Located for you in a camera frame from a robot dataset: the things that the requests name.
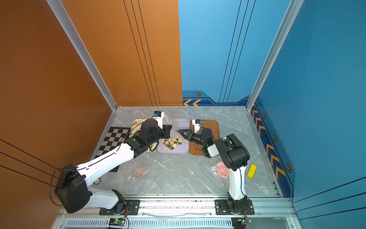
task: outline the tray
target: tray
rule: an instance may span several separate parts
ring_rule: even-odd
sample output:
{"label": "tray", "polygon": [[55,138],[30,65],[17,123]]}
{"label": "tray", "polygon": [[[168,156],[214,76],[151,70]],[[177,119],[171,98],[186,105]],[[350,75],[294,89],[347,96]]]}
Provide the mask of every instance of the tray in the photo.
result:
{"label": "tray", "polygon": [[[178,129],[188,129],[189,128],[189,120],[186,118],[178,118]],[[170,134],[170,136],[176,136],[178,135],[179,137],[183,138],[182,135],[178,134]],[[183,138],[183,142],[182,145],[179,145],[177,148],[175,148],[174,150],[170,150],[168,149],[167,151],[164,150],[164,144],[163,143],[159,143],[158,144],[158,149],[157,151],[161,154],[186,154],[189,151],[189,143],[188,142],[184,142],[184,138]]]}
{"label": "tray", "polygon": [[[211,129],[212,135],[214,137],[214,139],[213,139],[214,141],[220,138],[219,124],[215,120],[201,120],[201,122],[203,122],[201,127]],[[194,130],[194,126],[192,125],[192,123],[190,123],[190,129]],[[189,152],[192,155],[203,156],[202,146],[201,145],[194,145],[193,142],[189,143]]]}

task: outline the checkerboard pattern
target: checkerboard pattern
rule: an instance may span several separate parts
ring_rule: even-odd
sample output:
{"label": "checkerboard pattern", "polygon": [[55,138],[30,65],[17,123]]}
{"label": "checkerboard pattern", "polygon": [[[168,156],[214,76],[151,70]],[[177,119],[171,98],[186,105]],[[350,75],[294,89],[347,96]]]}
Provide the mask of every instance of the checkerboard pattern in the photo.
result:
{"label": "checkerboard pattern", "polygon": [[[111,127],[108,130],[108,133],[105,135],[95,158],[119,146],[125,140],[125,138],[128,138],[130,131],[131,128],[128,127]],[[117,172],[118,167],[119,166],[115,167],[110,172]]]}

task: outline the blue wall panel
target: blue wall panel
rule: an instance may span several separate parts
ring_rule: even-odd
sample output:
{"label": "blue wall panel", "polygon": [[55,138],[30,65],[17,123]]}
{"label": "blue wall panel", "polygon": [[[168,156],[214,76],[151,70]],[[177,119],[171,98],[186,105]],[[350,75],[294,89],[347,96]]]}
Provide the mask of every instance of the blue wall panel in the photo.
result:
{"label": "blue wall panel", "polygon": [[[353,184],[307,198],[366,176],[365,28],[366,1],[304,1],[259,94],[296,170],[296,210],[365,191]],[[312,208],[308,215],[351,210],[361,201],[365,206],[363,196]],[[324,228],[321,219],[346,217],[335,215],[302,223],[305,229]],[[335,228],[349,228],[341,222]]]}
{"label": "blue wall panel", "polygon": [[[251,93],[289,3],[290,0],[255,2],[234,83],[232,82],[233,74],[231,75],[228,88],[229,91],[232,84],[230,97],[226,97],[225,102],[237,102],[244,94]],[[247,16],[244,25],[247,25],[247,19],[249,21],[250,15]]]}
{"label": "blue wall panel", "polygon": [[301,220],[303,228],[344,229],[366,228],[366,220],[360,221],[366,215],[366,209],[348,211],[345,213],[326,215]]}
{"label": "blue wall panel", "polygon": [[215,103],[247,97],[289,2],[179,0],[183,91],[203,91]]}

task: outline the gray marble surface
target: gray marble surface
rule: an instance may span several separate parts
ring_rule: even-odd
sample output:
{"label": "gray marble surface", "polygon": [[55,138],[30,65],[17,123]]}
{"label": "gray marble surface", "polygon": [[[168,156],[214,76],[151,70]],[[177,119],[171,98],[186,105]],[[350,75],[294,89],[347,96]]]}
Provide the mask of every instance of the gray marble surface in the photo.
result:
{"label": "gray marble surface", "polygon": [[[129,127],[133,120],[149,118],[155,110],[163,111],[172,118],[216,120],[219,123],[220,137],[235,134],[249,150],[251,164],[257,166],[253,179],[245,177],[247,195],[276,195],[277,190],[271,181],[263,158],[259,152],[244,107],[199,106],[199,107],[118,107],[112,126]],[[116,173],[108,172],[101,177],[100,189],[116,189],[122,195],[146,194],[226,194],[229,179],[219,178],[216,164],[220,156],[206,158],[187,154],[160,154],[146,152],[120,165]],[[137,166],[148,169],[146,174],[135,177],[132,171]]]}

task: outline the aluminum frame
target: aluminum frame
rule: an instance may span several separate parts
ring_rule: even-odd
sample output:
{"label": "aluminum frame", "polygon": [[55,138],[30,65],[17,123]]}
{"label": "aluminum frame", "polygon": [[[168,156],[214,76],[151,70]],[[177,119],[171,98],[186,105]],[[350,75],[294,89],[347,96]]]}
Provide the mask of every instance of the aluminum frame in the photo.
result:
{"label": "aluminum frame", "polygon": [[[233,215],[216,215],[215,203],[217,199],[224,197],[151,197],[151,198],[130,198],[127,200],[139,199],[140,208],[138,215],[131,215],[129,218],[151,218],[151,217],[174,217],[174,218],[222,218]],[[300,223],[296,211],[289,198],[252,197],[255,214],[250,218],[257,217],[286,217],[291,225]],[[99,208],[83,208],[75,213],[69,214],[62,208],[54,222],[53,228],[61,228],[69,218],[110,218],[99,215]]]}
{"label": "aluminum frame", "polygon": [[257,141],[257,144],[258,144],[258,147],[259,147],[259,151],[261,152],[261,155],[262,155],[262,158],[263,158],[263,161],[264,161],[264,164],[266,166],[266,169],[267,169],[267,172],[268,172],[268,175],[269,175],[269,178],[273,181],[274,185],[276,186],[276,189],[280,195],[280,197],[283,196],[282,194],[282,191],[281,191],[281,188],[280,188],[280,185],[278,184],[278,181],[277,181],[277,178],[276,178],[276,175],[275,173],[273,172],[273,169],[272,169],[272,166],[268,160],[268,156],[267,156],[267,153],[266,153],[266,150],[263,146],[263,143],[262,143],[262,140],[261,140],[261,137],[259,136],[259,133],[257,131],[257,128],[255,126],[255,123],[254,123],[254,120],[252,119],[252,116],[251,116],[251,113],[250,111],[246,111],[247,113],[247,117],[249,119],[249,122],[250,122],[250,126],[252,127],[252,130],[253,130],[253,133],[254,133],[254,137],[255,137],[255,140]]}
{"label": "aluminum frame", "polygon": [[101,136],[99,138],[99,141],[97,143],[97,146],[95,147],[95,149],[93,151],[93,154],[90,157],[90,160],[92,160],[95,157],[95,155],[97,154],[98,149],[100,148],[100,145],[102,144],[102,142],[104,140],[104,136],[107,134],[108,130],[112,126],[112,123],[113,123],[114,118],[116,117],[116,114],[117,114],[117,111],[112,111],[112,113],[111,113],[111,115],[110,115],[110,117],[108,119],[108,122],[107,122],[107,124],[104,127],[103,133],[101,134]]}
{"label": "aluminum frame", "polygon": [[114,101],[111,92],[109,91],[102,76],[100,75],[100,73],[97,69],[97,66],[95,65],[92,57],[90,56],[83,41],[81,40],[81,38],[78,34],[78,31],[76,30],[75,26],[73,25],[73,23],[72,23],[69,15],[67,14],[64,6],[62,5],[61,1],[60,0],[47,0],[47,2],[49,4],[49,6],[51,7],[53,13],[55,14],[56,18],[59,20],[65,33],[69,37],[74,48],[78,52],[81,60],[83,61],[86,68],[88,69],[90,75],[92,76],[95,83],[97,84],[100,92],[104,96],[109,107],[112,109],[112,111],[115,111],[117,109],[117,104]]}
{"label": "aluminum frame", "polygon": [[247,110],[250,110],[252,108],[255,100],[257,99],[259,92],[261,91],[262,86],[266,81],[268,73],[271,70],[273,63],[275,62],[278,53],[280,52],[283,42],[285,41],[287,34],[291,29],[291,26],[300,10],[303,1],[304,0],[291,0],[290,4],[288,5],[285,16],[283,17],[281,25],[273,40],[271,49],[268,52],[267,58],[264,61],[261,72],[259,73],[257,81],[255,82],[253,90],[248,99],[246,105]]}

